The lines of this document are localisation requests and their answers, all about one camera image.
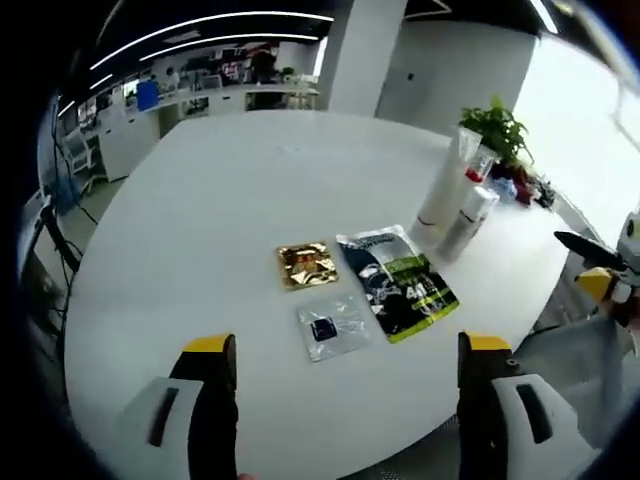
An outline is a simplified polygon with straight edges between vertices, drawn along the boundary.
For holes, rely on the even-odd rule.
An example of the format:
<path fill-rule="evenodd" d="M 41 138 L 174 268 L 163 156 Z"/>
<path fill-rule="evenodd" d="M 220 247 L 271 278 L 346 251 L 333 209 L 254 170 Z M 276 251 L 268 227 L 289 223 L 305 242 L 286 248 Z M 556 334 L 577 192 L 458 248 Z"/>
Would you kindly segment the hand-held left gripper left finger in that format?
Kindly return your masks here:
<path fill-rule="evenodd" d="M 119 415 L 109 469 L 118 479 L 235 479 L 236 390 L 235 336 L 190 341 Z"/>

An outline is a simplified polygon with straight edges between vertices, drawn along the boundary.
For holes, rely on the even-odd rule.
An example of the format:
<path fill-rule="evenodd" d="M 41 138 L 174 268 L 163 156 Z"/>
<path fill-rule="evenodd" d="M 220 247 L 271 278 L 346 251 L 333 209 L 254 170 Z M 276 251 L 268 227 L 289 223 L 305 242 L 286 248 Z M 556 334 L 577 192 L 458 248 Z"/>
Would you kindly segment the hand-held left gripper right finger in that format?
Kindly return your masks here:
<path fill-rule="evenodd" d="M 500 337 L 458 334 L 461 479 L 565 479 L 583 461 L 573 407 Z"/>

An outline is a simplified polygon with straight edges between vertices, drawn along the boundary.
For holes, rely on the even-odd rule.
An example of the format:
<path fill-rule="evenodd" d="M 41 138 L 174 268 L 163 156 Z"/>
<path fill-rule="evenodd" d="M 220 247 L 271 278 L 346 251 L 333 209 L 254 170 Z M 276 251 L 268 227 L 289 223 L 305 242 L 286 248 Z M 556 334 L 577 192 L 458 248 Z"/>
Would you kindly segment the person's right hand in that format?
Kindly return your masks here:
<path fill-rule="evenodd" d="M 622 327 L 632 330 L 639 329 L 640 298 L 638 291 L 633 293 L 624 303 L 609 299 L 603 304 L 603 308 L 608 316 L 617 321 Z"/>

